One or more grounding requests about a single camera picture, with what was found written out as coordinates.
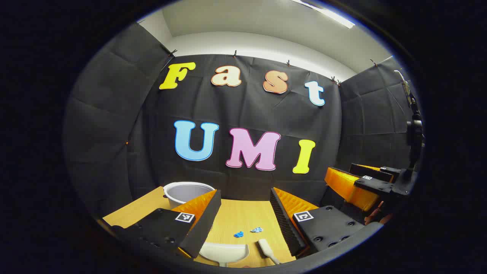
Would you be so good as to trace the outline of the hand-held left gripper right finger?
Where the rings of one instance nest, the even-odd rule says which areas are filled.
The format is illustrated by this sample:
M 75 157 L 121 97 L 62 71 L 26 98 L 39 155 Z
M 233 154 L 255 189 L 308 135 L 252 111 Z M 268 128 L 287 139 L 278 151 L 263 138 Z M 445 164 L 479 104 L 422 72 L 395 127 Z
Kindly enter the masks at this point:
M 319 206 L 273 187 L 270 204 L 294 257 L 333 251 L 347 244 L 360 244 L 384 226 L 381 221 L 367 224 L 362 210 L 347 203 L 329 187 L 325 189 Z

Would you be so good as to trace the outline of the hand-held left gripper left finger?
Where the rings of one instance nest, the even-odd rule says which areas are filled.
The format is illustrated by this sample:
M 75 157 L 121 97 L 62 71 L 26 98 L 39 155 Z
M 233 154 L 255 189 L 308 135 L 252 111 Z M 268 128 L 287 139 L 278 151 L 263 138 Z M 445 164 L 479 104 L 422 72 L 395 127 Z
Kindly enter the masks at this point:
M 165 209 L 163 189 L 154 189 L 111 213 L 111 230 L 125 244 L 155 259 L 195 259 L 221 206 L 221 191 Z

